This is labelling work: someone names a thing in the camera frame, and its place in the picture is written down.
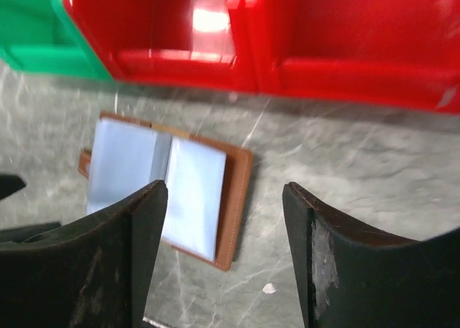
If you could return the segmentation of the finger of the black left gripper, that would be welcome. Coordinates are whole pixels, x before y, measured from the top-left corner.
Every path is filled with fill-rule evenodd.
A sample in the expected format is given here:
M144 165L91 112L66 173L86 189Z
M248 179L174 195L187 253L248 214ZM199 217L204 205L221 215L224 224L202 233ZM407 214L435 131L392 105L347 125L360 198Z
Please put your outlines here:
M0 174L0 200L22 190L27 186L26 182L16 174Z
M47 222L2 229L0 240L2 242L23 242L35 235L42 234L59 227L61 227L60 222Z

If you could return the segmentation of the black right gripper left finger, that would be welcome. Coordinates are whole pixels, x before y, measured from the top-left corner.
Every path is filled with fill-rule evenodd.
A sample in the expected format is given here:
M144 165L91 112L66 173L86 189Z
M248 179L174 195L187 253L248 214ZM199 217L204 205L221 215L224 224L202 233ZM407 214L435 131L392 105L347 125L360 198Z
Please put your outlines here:
M3 327L144 327L164 181L23 242L1 241Z

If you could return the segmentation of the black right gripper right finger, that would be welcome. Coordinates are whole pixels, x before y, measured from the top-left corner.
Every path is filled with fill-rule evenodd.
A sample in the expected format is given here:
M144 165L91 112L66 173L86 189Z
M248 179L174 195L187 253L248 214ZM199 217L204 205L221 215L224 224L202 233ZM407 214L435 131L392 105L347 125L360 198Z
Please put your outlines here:
M306 327L457 327L459 231L423 241L325 204L297 183L282 204Z

